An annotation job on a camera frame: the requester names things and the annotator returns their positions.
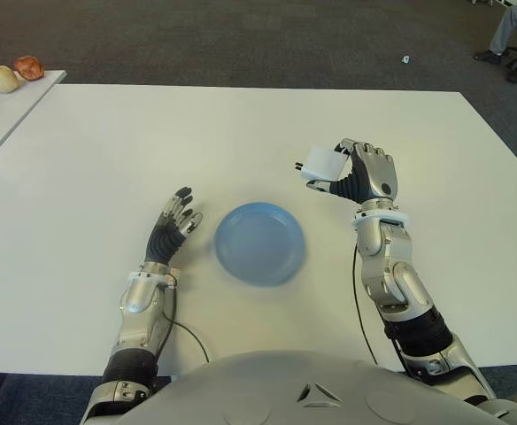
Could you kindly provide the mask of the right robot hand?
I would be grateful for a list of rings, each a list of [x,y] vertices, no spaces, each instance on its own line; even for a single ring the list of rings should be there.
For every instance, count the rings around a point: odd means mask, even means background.
[[[314,147],[297,166],[308,189],[351,200],[395,200],[397,173],[391,155],[370,143],[343,139],[335,148]]]

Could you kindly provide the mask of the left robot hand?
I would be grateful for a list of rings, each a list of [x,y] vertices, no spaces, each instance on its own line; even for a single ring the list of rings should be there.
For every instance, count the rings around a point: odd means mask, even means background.
[[[188,236],[200,225],[203,214],[188,208],[192,200],[192,188],[183,187],[166,202],[150,232],[145,262],[168,265]]]

